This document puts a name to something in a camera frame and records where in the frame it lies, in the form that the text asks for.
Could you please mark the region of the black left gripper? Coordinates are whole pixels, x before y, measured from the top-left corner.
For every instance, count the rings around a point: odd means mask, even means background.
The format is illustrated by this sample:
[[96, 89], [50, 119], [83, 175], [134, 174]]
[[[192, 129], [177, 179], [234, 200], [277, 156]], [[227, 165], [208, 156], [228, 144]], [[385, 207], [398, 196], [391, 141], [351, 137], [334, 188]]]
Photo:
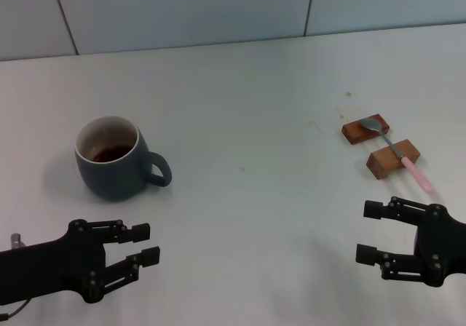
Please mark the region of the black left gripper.
[[150, 238], [148, 223], [127, 227], [122, 220], [74, 220], [51, 242], [1, 252], [1, 302], [15, 303], [70, 290], [87, 303], [139, 280], [141, 268], [159, 263], [152, 247], [106, 266], [103, 244], [142, 242]]

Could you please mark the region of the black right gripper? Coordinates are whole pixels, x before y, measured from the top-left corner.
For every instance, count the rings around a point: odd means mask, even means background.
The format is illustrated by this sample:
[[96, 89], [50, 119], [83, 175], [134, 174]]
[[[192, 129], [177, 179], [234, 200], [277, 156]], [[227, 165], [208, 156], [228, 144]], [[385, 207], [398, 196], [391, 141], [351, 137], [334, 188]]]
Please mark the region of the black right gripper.
[[417, 227], [415, 255], [357, 245], [355, 261], [368, 266], [379, 265], [382, 279], [424, 282], [440, 287], [446, 277], [465, 273], [465, 224], [454, 220], [443, 205], [428, 206], [393, 196], [386, 205], [366, 200], [363, 216], [397, 220]]

